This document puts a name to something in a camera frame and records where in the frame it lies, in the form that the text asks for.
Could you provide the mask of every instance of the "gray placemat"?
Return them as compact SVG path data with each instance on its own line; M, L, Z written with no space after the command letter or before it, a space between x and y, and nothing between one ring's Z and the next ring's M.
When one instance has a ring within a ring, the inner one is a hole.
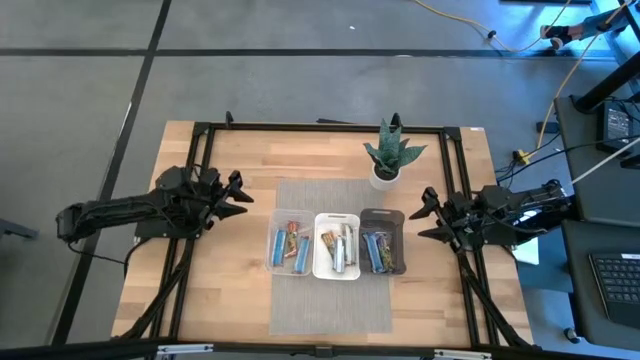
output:
M282 180L276 207L360 215L380 208L384 193L368 180ZM388 333L392 331L389 278L362 272L354 281L273 275L272 335Z

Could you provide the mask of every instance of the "chair leg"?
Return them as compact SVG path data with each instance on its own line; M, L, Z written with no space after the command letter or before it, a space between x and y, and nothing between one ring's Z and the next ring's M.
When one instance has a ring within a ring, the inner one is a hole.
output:
M38 236L38 232L36 230L32 230L22 225L0 219L0 237L5 234L18 235L28 239L33 239Z

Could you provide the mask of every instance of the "white plastic bin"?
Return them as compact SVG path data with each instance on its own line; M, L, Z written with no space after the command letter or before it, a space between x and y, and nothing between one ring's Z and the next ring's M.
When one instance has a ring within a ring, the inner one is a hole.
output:
M318 279L326 280L356 280L360 277L360 255L358 246L355 247L355 264L345 266L344 273L333 270L333 260L329 249L321 240L320 235L333 231L335 234L342 232L340 225L347 224L353 230L354 241L357 243L360 233L360 218L353 214L322 213L316 216L315 239L313 250L313 275Z

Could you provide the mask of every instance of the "black keyboard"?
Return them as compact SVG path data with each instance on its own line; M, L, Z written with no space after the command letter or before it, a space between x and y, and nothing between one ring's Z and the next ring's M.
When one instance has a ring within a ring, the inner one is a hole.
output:
M640 254L591 254L607 317L640 329Z

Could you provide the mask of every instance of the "green leaf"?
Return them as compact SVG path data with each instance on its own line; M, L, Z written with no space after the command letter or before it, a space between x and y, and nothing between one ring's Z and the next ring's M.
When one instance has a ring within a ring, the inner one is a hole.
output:
M387 122L382 119L382 123L380 124L380 140L378 143L378 150L385 151L385 144L388 143L390 136L391 130L389 129L389 124L387 124Z
M375 156L378 159L380 158L380 151L378 151L378 149L374 148L369 143L366 143L366 144L363 144L363 145L364 145L365 149L367 149L367 152L369 153L369 155Z
M398 165L400 159L397 155L392 154L391 152L383 153L382 158L380 159L383 164L385 164L391 171L396 172L400 168Z
M386 166L385 164L379 165L378 168L380 169L380 171L385 172L385 173L390 174L390 175L396 173L396 171L394 171L392 168Z
M380 151L378 151L378 149L375 149L369 143L363 144L363 145L365 149L367 149L367 153L371 157L371 161L373 161L373 163L376 164L377 166L380 166L382 164L382 161L380 160Z
M418 158L418 156L420 156L420 154L422 154L422 150L424 150L424 148L426 147L427 145L411 146L404 149L404 151L400 153L399 165L402 167L411 164L415 159Z
M409 139L404 139L400 142L400 152L402 152L407 147L408 142L409 142Z
M390 141L392 141L394 144L400 144L400 135L402 135L402 126L397 127L392 133L391 133L391 139Z

